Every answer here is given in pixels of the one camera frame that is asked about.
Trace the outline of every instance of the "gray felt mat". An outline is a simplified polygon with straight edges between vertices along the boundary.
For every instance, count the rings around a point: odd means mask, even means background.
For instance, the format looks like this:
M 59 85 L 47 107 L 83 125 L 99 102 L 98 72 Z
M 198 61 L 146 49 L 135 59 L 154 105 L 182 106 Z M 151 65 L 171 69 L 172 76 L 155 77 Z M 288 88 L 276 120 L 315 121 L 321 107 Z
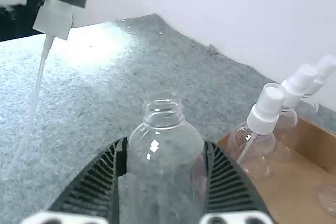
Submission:
M 44 35 L 0 43 L 0 174 L 23 137 Z M 34 135 L 2 181 L 1 223 L 46 209 L 111 141 L 141 122 L 142 99 L 157 89 L 184 97 L 186 119 L 216 142 L 244 120 L 270 80 L 170 28 L 157 15 L 73 29 L 55 39 Z M 335 132 L 335 113 L 316 122 Z

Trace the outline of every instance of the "bottle opening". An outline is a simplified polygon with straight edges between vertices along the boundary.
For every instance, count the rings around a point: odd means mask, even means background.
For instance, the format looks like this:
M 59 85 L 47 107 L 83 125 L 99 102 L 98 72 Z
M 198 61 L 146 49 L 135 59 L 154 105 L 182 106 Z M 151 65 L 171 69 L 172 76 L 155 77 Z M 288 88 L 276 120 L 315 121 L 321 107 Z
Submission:
M 175 91 L 152 94 L 144 103 L 144 123 L 155 128 L 171 128 L 184 121 L 182 99 Z

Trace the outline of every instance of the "white spray nozzle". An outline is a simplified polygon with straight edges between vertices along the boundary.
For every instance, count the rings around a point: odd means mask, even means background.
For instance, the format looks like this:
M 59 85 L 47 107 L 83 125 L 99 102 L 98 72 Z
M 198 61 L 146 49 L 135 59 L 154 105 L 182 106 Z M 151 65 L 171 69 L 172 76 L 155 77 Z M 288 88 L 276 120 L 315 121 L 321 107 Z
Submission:
M 268 135 L 279 119 L 285 96 L 279 84 L 268 83 L 247 118 L 247 126 L 259 135 Z
M 315 80 L 306 89 L 305 94 L 316 94 L 325 84 L 327 79 L 336 70 L 336 57 L 332 55 L 326 55 L 316 64 L 317 76 Z
M 292 76 L 283 81 L 281 84 L 285 95 L 283 106 L 287 108 L 295 107 L 316 75 L 317 70 L 315 67 L 309 64 L 302 64 Z

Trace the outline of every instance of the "cardboard box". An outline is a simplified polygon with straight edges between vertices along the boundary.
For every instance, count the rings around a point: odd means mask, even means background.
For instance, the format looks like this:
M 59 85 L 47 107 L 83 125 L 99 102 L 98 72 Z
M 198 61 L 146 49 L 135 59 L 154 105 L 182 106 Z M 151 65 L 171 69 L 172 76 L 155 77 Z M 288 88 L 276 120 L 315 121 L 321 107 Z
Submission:
M 299 119 L 291 160 L 270 161 L 271 177 L 253 181 L 273 218 L 280 224 L 335 224 L 316 198 L 316 189 L 336 185 L 336 135 Z M 225 149 L 228 135 L 218 145 Z

